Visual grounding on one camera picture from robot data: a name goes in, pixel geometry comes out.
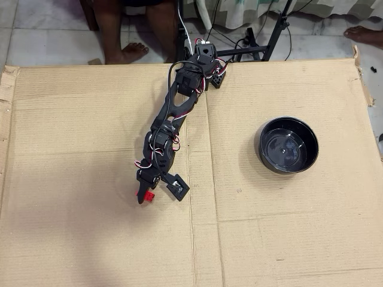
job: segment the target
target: leg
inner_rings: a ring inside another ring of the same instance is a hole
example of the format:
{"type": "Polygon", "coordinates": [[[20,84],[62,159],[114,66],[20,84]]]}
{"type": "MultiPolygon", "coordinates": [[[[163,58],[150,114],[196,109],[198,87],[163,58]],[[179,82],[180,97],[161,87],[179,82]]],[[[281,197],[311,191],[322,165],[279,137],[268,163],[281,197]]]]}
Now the leg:
{"type": "Polygon", "coordinates": [[[95,12],[93,11],[92,6],[89,5],[87,0],[80,0],[80,4],[83,8],[86,22],[88,23],[89,30],[98,31],[98,25],[95,17],[95,12]]]}
{"type": "Polygon", "coordinates": [[[168,54],[167,62],[175,59],[175,38],[177,35],[178,12],[174,0],[146,7],[146,16],[154,34],[168,54]]]}
{"type": "Polygon", "coordinates": [[[121,14],[120,0],[95,0],[95,16],[101,30],[102,48],[105,64],[129,64],[149,52],[141,43],[130,43],[121,49],[121,14]]]}

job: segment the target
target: human foot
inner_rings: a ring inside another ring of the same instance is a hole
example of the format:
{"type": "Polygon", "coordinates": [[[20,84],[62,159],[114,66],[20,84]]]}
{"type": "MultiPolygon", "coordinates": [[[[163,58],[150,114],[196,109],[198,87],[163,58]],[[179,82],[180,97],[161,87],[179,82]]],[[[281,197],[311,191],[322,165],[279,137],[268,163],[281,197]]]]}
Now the human foot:
{"type": "Polygon", "coordinates": [[[362,26],[348,28],[345,37],[364,44],[373,45],[383,49],[383,31],[370,30],[362,26]]]}
{"type": "Polygon", "coordinates": [[[105,59],[106,65],[124,65],[130,64],[138,59],[144,57],[147,53],[149,53],[149,48],[145,47],[141,43],[130,43],[124,49],[122,49],[121,53],[115,55],[110,59],[105,59]]]}

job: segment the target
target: metal stand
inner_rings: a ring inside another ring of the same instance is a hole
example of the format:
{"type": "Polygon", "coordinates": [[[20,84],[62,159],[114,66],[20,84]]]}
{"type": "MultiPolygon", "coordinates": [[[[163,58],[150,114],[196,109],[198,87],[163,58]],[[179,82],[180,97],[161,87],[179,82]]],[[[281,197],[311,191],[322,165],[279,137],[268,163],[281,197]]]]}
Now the metal stand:
{"type": "MultiPolygon", "coordinates": [[[[293,0],[288,0],[286,6],[282,13],[279,14],[278,20],[275,23],[274,30],[270,37],[269,43],[267,46],[259,46],[256,43],[256,39],[254,37],[254,32],[252,28],[247,29],[247,38],[250,42],[250,47],[248,48],[239,48],[239,49],[231,49],[231,50],[223,50],[217,51],[218,57],[224,56],[235,56],[237,55],[237,61],[240,62],[242,59],[242,55],[251,54],[253,56],[254,62],[266,62],[270,60],[271,54],[274,51],[275,45],[278,42],[279,36],[281,35],[282,30],[286,29],[289,26],[287,22],[287,11],[290,8],[293,0]]],[[[180,0],[180,15],[183,16],[182,9],[182,0],[180,0]]],[[[185,29],[183,25],[178,24],[178,36],[177,36],[177,61],[187,59],[185,55],[185,39],[187,39],[185,35],[185,29]]]]}

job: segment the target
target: robotic arm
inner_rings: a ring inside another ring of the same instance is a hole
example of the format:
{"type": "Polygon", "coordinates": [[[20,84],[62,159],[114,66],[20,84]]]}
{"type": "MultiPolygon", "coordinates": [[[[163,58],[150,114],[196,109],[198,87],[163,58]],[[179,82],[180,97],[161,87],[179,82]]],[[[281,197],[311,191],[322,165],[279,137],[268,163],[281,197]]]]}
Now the robotic arm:
{"type": "Polygon", "coordinates": [[[151,125],[150,132],[146,134],[144,158],[135,161],[138,167],[136,177],[139,181],[139,204],[144,200],[153,199],[154,194],[149,192],[149,188],[155,189],[160,180],[167,183],[166,187],[178,201],[189,191],[189,187],[179,175],[168,173],[173,165],[175,153],[180,149],[179,131],[187,114],[197,103],[199,95],[208,89],[209,83],[215,88],[220,88],[226,68],[227,63],[218,59],[214,45],[204,41],[196,44],[194,55],[188,61],[180,61],[171,66],[165,103],[151,125]],[[172,68],[179,63],[183,63],[184,66],[176,70],[175,81],[170,85],[172,68]],[[180,106],[174,104],[177,93],[188,97],[180,106]]]}

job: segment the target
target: torn cardboard edge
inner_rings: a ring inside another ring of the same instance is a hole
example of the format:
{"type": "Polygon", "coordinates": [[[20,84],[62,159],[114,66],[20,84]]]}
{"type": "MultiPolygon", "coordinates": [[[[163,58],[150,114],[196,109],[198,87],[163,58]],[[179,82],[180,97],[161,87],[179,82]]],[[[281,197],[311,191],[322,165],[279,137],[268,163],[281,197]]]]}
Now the torn cardboard edge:
{"type": "Polygon", "coordinates": [[[5,66],[0,79],[0,214],[10,142],[13,97],[19,72],[19,67],[5,66]]]}
{"type": "Polygon", "coordinates": [[[362,68],[360,67],[360,53],[359,53],[359,49],[356,45],[352,45],[352,49],[354,50],[354,59],[355,59],[355,65],[358,69],[358,72],[359,72],[359,76],[360,76],[360,81],[361,81],[361,85],[362,85],[362,88],[363,88],[363,93],[364,93],[364,97],[366,98],[366,103],[368,106],[373,106],[374,105],[374,99],[373,97],[371,96],[367,86],[365,85],[364,81],[363,81],[363,70],[362,68]]]}

